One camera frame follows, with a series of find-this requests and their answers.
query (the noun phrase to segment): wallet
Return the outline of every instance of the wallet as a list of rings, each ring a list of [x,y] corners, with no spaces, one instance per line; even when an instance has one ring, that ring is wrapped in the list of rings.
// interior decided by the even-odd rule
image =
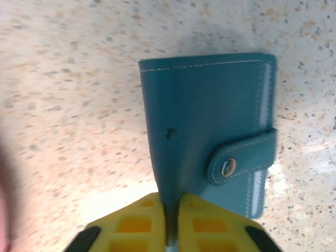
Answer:
[[[147,59],[139,66],[168,232],[177,230],[183,193],[259,217],[276,153],[276,58],[252,52]]]

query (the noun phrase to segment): terrazzo floor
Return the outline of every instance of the terrazzo floor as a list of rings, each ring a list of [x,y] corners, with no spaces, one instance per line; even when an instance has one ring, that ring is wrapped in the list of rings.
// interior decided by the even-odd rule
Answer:
[[[156,191],[138,60],[267,51],[277,162],[258,221],[284,251],[335,251],[336,2],[0,0],[0,141],[13,251],[62,251]]]

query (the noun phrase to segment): metal snap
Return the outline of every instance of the metal snap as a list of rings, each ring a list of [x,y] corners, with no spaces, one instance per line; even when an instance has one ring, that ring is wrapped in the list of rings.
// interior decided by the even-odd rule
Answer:
[[[228,158],[222,166],[222,175],[224,177],[230,177],[236,169],[237,162],[232,157]]]

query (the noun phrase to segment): floor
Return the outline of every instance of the floor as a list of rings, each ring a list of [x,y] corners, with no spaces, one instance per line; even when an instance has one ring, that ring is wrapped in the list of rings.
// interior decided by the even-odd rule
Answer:
[[[278,158],[258,221],[284,251],[334,251],[335,22],[332,0],[1,0],[14,252],[62,251],[157,190],[139,59],[255,50],[279,60]]]

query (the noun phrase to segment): wallet strap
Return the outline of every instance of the wallet strap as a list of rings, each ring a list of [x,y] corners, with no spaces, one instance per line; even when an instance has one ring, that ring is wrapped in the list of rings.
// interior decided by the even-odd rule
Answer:
[[[207,167],[209,183],[221,186],[245,173],[269,168],[275,160],[276,135],[272,129],[218,149]]]

